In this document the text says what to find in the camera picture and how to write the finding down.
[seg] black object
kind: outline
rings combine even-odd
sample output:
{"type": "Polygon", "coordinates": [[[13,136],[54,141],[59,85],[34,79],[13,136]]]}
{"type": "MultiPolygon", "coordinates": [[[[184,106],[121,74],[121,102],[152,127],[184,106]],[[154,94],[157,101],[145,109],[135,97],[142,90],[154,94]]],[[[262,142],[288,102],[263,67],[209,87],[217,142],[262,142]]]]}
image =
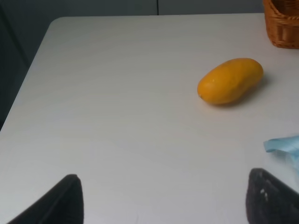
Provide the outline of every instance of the black object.
{"type": "Polygon", "coordinates": [[[272,174],[252,169],[246,195],[250,224],[299,224],[299,195],[272,174]]]}
{"type": "Polygon", "coordinates": [[[67,175],[41,199],[8,224],[83,224],[81,181],[67,175]]]}

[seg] wicker basket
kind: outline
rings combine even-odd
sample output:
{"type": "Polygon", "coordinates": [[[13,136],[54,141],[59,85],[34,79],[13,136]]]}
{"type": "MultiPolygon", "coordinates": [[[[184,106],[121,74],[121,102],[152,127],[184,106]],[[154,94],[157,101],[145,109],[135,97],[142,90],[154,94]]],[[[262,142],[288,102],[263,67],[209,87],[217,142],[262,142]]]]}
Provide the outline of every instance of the wicker basket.
{"type": "Polygon", "coordinates": [[[272,44],[299,49],[299,0],[263,0],[263,3],[272,44]]]}

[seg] table surface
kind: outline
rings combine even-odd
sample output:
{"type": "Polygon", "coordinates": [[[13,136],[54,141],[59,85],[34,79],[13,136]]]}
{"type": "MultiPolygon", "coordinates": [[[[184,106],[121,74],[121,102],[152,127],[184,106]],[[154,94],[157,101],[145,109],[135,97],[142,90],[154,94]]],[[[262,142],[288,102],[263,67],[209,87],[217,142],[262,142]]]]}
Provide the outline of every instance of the table surface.
{"type": "Polygon", "coordinates": [[[263,148],[298,133],[298,61],[263,14],[54,21],[0,133],[0,223],[70,173],[85,224],[247,223],[252,168],[299,190],[263,148]],[[237,57],[260,62],[263,83],[239,105],[204,103],[198,81],[237,57]]]}

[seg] mango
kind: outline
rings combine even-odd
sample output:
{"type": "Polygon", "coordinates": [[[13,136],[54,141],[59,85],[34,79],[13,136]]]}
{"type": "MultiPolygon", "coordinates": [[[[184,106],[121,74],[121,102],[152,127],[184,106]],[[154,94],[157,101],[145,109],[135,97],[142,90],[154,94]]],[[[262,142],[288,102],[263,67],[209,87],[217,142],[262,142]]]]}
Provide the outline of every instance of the mango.
{"type": "Polygon", "coordinates": [[[199,82],[197,92],[209,104],[230,104],[242,98],[262,78],[260,63],[250,58],[236,58],[206,74],[199,82]]]}

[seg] dark wall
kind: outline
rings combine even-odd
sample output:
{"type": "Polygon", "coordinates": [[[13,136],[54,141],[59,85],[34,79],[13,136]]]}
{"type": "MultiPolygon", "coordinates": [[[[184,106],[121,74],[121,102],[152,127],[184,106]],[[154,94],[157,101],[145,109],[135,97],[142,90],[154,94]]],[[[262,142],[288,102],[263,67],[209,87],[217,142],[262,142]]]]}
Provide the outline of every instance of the dark wall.
{"type": "Polygon", "coordinates": [[[0,15],[0,129],[27,72],[5,18],[0,15]]]}
{"type": "Polygon", "coordinates": [[[263,0],[159,0],[159,14],[261,13],[263,0]]]}

